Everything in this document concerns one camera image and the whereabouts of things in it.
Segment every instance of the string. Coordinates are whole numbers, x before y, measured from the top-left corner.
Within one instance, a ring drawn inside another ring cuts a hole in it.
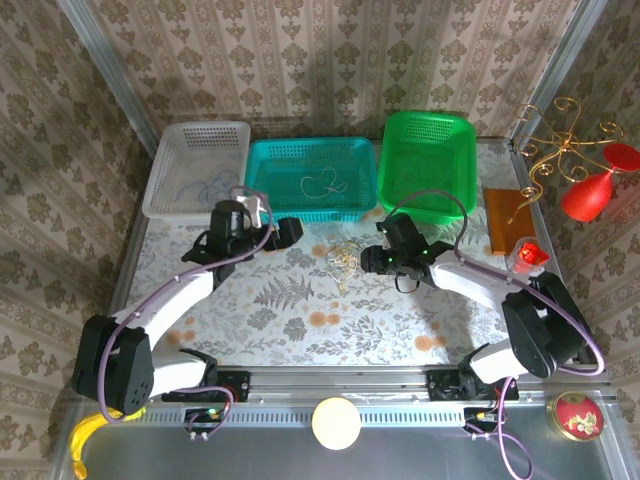
[[[331,183],[329,183],[328,187],[323,187],[327,191],[327,193],[325,193],[324,195],[309,195],[307,192],[304,191],[304,186],[303,185],[304,185],[305,180],[311,180],[311,181],[314,181],[314,182],[322,180],[322,177],[324,177],[324,172],[326,172],[327,170],[333,171],[333,179],[331,180]],[[316,178],[311,177],[311,176],[302,177],[300,179],[300,191],[302,192],[302,194],[305,197],[312,198],[312,199],[324,198],[324,197],[326,197],[328,195],[331,195],[332,193],[342,193],[347,189],[347,187],[349,187],[349,184],[347,182],[342,182],[340,185],[334,187],[334,184],[336,183],[337,177],[338,177],[338,173],[336,172],[335,168],[333,168],[333,167],[324,167],[322,169],[322,172],[320,173],[319,177],[316,177]]]
[[[238,176],[229,170],[224,170],[211,178],[209,182],[198,180],[185,185],[180,189],[173,203],[178,203],[182,194],[188,192],[189,196],[199,204],[213,205],[227,198],[229,188],[236,183],[238,183]]]
[[[355,242],[346,242],[343,245],[337,245],[331,248],[325,256],[330,266],[337,268],[346,267],[345,272],[339,278],[334,277],[331,271],[328,272],[329,276],[338,284],[338,290],[341,294],[344,293],[344,282],[350,279],[358,269],[358,258],[349,251],[348,247],[355,249],[360,248]]]

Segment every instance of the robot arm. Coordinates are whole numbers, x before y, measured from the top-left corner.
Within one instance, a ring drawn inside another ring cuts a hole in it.
[[[260,225],[259,202],[253,197],[243,198],[242,202],[227,200],[216,204],[210,229],[182,257],[187,262],[184,269],[236,257],[253,249],[264,237],[268,227]],[[299,220],[282,219],[278,223],[279,230],[270,234],[266,250],[291,246],[302,236]],[[504,276],[504,272],[488,265],[474,268],[458,258],[446,243],[429,245],[406,214],[386,219],[378,224],[378,229],[390,248],[366,248],[361,254],[361,266],[366,272],[408,276],[418,284],[426,282],[458,292],[498,311],[507,325],[509,339],[484,345],[469,354],[458,370],[453,370],[454,376],[452,370],[447,370],[446,380],[438,390],[430,391],[432,399],[480,398],[487,391],[493,395],[492,384],[526,372],[546,378],[584,347],[583,338],[554,311],[547,310],[520,286],[491,274]],[[152,355],[152,351],[162,335],[189,308],[214,292],[234,269],[229,264],[175,282],[124,328],[107,363],[104,383],[108,407],[129,415],[152,396],[217,384],[215,359],[186,349],[162,357]],[[514,274],[510,278],[561,305],[588,331],[555,275],[545,272],[528,278]],[[107,340],[118,324],[137,311],[134,305],[112,317],[95,315],[85,323],[72,377],[72,387],[77,393],[97,399],[98,367]]]
[[[152,351],[187,310],[208,297],[233,273],[235,265],[205,270],[186,278],[180,273],[236,257],[252,250],[264,238],[269,227],[260,223],[259,202],[254,197],[241,197],[241,201],[244,203],[226,200],[216,204],[209,230],[200,235],[193,248],[182,257],[185,264],[174,273],[176,282],[154,298],[118,335],[104,379],[108,407],[129,415],[138,411],[150,397],[216,384],[214,359],[188,349],[170,356],[152,355]],[[278,225],[279,229],[270,233],[265,250],[289,247],[302,237],[299,220],[285,218]],[[85,323],[72,377],[72,388],[77,393],[97,400],[98,369],[107,340],[132,312],[148,303],[148,298],[111,317],[94,315]]]
[[[361,255],[364,271],[408,276],[417,285],[426,282],[452,290],[496,310],[505,320],[508,339],[480,347],[458,366],[459,384],[455,387],[460,394],[456,399],[476,398],[509,376],[528,372],[547,378],[584,348],[580,333],[522,288],[526,285],[542,293],[568,311],[588,332],[584,318],[556,275],[549,272],[538,277],[505,275],[489,265],[466,262],[449,244],[429,245],[406,214],[394,215],[377,226],[390,248],[366,248]]]

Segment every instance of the gold candle holder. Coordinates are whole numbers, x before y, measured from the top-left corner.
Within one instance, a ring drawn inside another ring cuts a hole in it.
[[[538,145],[545,149],[551,149],[552,151],[551,153],[544,155],[539,160],[536,160],[531,168],[529,168],[529,178],[533,185],[531,187],[525,187],[520,191],[526,200],[518,205],[518,208],[509,219],[509,223],[513,222],[513,219],[521,209],[537,202],[540,200],[540,197],[542,197],[542,194],[544,193],[544,186],[538,181],[536,178],[537,176],[547,177],[557,169],[560,174],[571,183],[583,182],[587,179],[589,171],[584,166],[575,165],[569,170],[565,168],[564,162],[569,155],[576,155],[584,162],[602,170],[606,170],[607,172],[617,173],[615,169],[607,166],[606,164],[587,157],[580,151],[580,148],[588,145],[595,146],[618,142],[624,137],[624,130],[614,122],[600,122],[598,128],[610,138],[592,142],[582,142],[574,134],[575,126],[582,114],[582,106],[580,103],[571,97],[557,97],[553,101],[553,104],[556,109],[561,112],[570,113],[572,109],[577,110],[568,130],[554,130],[540,109],[530,103],[520,105],[515,110],[515,116],[523,122],[532,120],[534,112],[537,113],[548,130],[548,138],[537,138],[533,135],[527,134],[517,135],[513,141],[516,151],[524,157],[537,156],[540,152]]]

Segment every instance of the red lid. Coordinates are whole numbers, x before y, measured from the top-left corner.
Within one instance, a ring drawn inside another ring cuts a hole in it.
[[[556,426],[568,438],[593,440],[602,433],[604,416],[591,398],[580,392],[565,392],[551,403]]]

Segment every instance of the small red object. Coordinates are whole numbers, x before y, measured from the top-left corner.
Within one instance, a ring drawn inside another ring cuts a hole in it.
[[[604,158],[624,172],[640,170],[640,152],[625,143],[611,143],[604,148]]]
[[[590,222],[604,210],[613,195],[611,172],[590,175],[576,183],[562,199],[562,209],[579,222]]]
[[[556,429],[577,442],[598,438],[604,429],[602,410],[581,392],[558,395],[549,403],[547,411]]]
[[[534,243],[525,243],[520,247],[518,255],[529,265],[543,265],[549,260],[549,254]]]

